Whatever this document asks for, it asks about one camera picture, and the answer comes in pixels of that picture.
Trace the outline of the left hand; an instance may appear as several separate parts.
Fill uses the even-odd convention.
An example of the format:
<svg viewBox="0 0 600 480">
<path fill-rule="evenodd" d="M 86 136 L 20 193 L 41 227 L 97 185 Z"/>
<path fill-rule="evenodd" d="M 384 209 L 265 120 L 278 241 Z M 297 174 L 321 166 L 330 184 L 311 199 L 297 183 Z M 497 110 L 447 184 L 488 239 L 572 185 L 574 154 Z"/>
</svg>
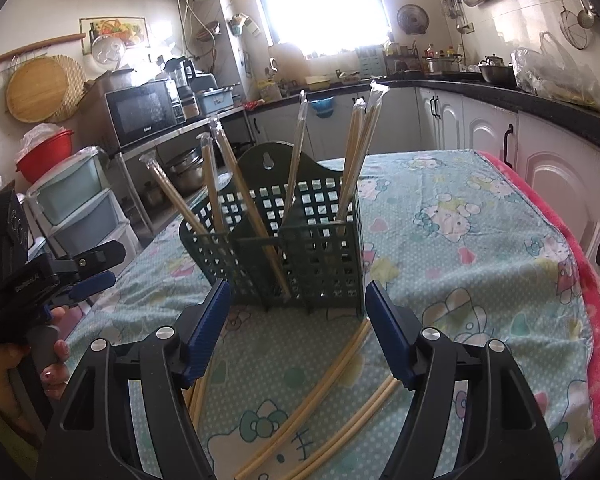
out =
<svg viewBox="0 0 600 480">
<path fill-rule="evenodd" d="M 46 396 L 59 401 L 64 394 L 69 379 L 69 370 L 66 361 L 70 356 L 68 344 L 57 337 L 54 342 L 55 361 L 42 370 L 40 377 Z"/>
</svg>

